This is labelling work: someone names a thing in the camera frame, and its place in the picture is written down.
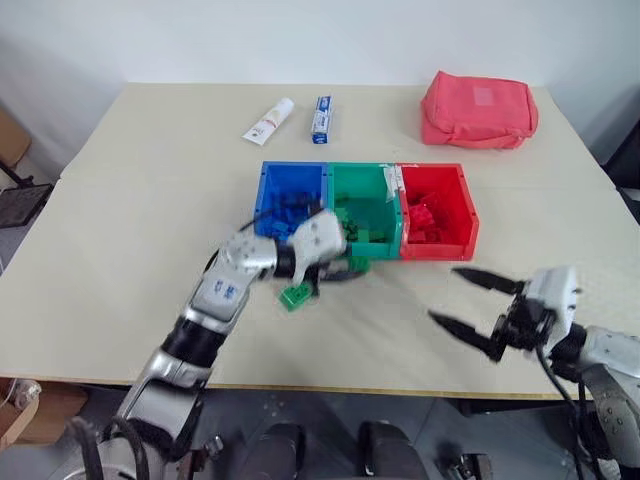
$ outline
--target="blue and white box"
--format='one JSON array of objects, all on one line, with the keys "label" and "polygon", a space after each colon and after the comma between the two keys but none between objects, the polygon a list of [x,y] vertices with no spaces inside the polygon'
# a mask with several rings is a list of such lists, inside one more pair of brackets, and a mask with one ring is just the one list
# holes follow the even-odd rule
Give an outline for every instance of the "blue and white box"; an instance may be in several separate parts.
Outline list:
[{"label": "blue and white box", "polygon": [[316,111],[311,124],[311,140],[313,143],[329,143],[329,128],[333,115],[333,97],[318,97]]}]

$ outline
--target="green block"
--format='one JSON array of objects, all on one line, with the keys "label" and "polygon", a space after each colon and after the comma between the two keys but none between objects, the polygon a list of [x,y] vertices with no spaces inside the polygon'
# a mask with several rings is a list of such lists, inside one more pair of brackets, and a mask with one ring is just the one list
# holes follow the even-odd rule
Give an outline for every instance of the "green block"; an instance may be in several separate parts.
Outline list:
[{"label": "green block", "polygon": [[369,230],[364,228],[358,230],[358,241],[361,243],[369,243]]},{"label": "green block", "polygon": [[347,220],[349,220],[349,212],[347,212],[346,208],[340,208],[337,207],[333,213],[336,214],[336,217],[338,217],[338,220],[340,220],[341,222],[346,222]]},{"label": "green block", "polygon": [[369,231],[369,241],[371,243],[384,242],[384,232],[379,230],[371,230]]},{"label": "green block", "polygon": [[309,282],[303,282],[298,287],[287,287],[280,292],[280,303],[282,303],[288,311],[293,312],[309,300],[312,294],[313,287],[311,284]]},{"label": "green block", "polygon": [[349,257],[349,270],[352,272],[368,272],[370,267],[367,257]]}]

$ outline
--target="red bag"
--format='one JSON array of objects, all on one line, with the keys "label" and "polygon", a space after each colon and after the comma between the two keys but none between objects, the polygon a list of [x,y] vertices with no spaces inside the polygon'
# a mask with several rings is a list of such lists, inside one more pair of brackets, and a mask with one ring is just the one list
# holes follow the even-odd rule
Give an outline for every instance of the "red bag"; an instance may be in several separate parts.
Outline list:
[{"label": "red bag", "polygon": [[438,72],[422,99],[422,141],[467,148],[515,148],[538,126],[526,83]]}]

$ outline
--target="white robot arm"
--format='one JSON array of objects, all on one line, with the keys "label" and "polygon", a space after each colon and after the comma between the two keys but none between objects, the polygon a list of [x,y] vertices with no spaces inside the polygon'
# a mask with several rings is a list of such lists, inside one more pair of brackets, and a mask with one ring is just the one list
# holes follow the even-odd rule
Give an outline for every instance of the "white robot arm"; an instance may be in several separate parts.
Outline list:
[{"label": "white robot arm", "polygon": [[[507,313],[498,318],[491,337],[447,315],[430,312],[433,319],[495,362],[501,360],[507,346],[535,351],[543,367],[552,371],[548,372],[552,380],[555,372],[567,380],[583,382],[595,402],[599,435],[605,436],[623,478],[625,474],[636,478],[633,475],[640,469],[640,340],[573,323],[580,290],[572,267],[539,270],[527,281],[472,268],[454,272],[478,286],[515,298]],[[551,368],[547,358],[552,361]],[[556,386],[573,405],[562,386]]]},{"label": "white robot arm", "polygon": [[302,223],[286,245],[256,236],[252,229],[233,235],[129,390],[113,425],[116,435],[109,429],[97,452],[95,442],[83,445],[83,461],[77,459],[59,478],[162,479],[165,464],[189,450],[202,407],[200,394],[251,284],[269,276],[299,284],[308,267],[341,255],[346,247],[337,217],[327,210]]}]

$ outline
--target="plastic bin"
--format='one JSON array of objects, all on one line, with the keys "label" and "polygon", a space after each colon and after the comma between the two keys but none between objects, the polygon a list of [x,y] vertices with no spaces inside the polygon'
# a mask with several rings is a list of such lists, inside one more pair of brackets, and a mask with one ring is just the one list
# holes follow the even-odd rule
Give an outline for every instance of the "plastic bin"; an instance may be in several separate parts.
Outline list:
[{"label": "plastic bin", "polygon": [[286,241],[309,218],[314,204],[327,205],[326,163],[262,163],[254,213],[258,216],[275,210],[255,223],[256,234]]},{"label": "plastic bin", "polygon": [[[328,205],[345,227],[353,256],[399,258],[402,208],[398,195],[387,201],[383,171],[386,166],[378,163],[329,164]],[[347,223],[349,229],[357,228],[357,234],[349,231]]]},{"label": "plastic bin", "polygon": [[[400,191],[404,218],[400,256],[407,260],[470,260],[480,222],[462,167],[399,165],[405,185]],[[412,217],[420,220],[419,227],[412,228]]]}]

